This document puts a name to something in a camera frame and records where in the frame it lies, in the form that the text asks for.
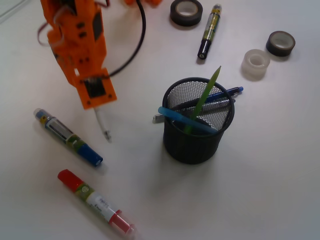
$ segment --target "clear tape roll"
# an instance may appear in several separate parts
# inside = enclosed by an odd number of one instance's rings
[[[252,49],[244,55],[242,70],[253,76],[262,76],[270,64],[270,57],[262,50]]]

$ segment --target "red marker cap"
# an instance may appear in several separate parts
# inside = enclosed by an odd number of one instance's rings
[[[63,182],[63,184],[65,184],[74,193],[78,187],[84,183],[84,181],[82,181],[68,169],[59,172],[58,179],[60,179],[60,181]]]

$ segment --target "black electrical tape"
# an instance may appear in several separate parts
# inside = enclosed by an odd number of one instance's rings
[[[184,8],[183,5],[186,5],[186,2],[190,4],[191,7],[186,6],[188,9],[195,9],[195,13],[192,15],[182,15],[179,13],[179,9]],[[175,24],[178,24],[183,27],[190,27],[198,24],[201,21],[203,12],[203,7],[197,0],[175,0],[171,4],[170,8],[170,18]]]
[[[296,41],[289,33],[285,31],[275,31],[270,34],[265,47],[271,54],[275,56],[286,57],[290,55],[295,45]]]

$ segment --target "red marker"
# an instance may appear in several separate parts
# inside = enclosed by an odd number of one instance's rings
[[[126,238],[134,236],[136,232],[135,226],[124,218],[122,211],[111,207],[101,194],[97,193],[71,171],[68,169],[61,171],[58,174],[58,179],[123,236]]]

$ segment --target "black mesh cup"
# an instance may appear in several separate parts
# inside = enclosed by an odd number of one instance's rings
[[[201,77],[190,77],[176,82],[166,91],[162,106],[190,116],[195,105],[179,109],[180,104],[200,98],[208,82],[209,79]],[[215,133],[192,128],[191,134],[186,134],[184,123],[165,118],[163,143],[174,159],[185,164],[200,164],[215,154],[222,135],[230,126],[235,114],[231,96],[220,84],[215,83],[210,95],[219,93],[224,93],[223,97],[205,103],[200,115],[196,118],[197,122],[215,129]]]

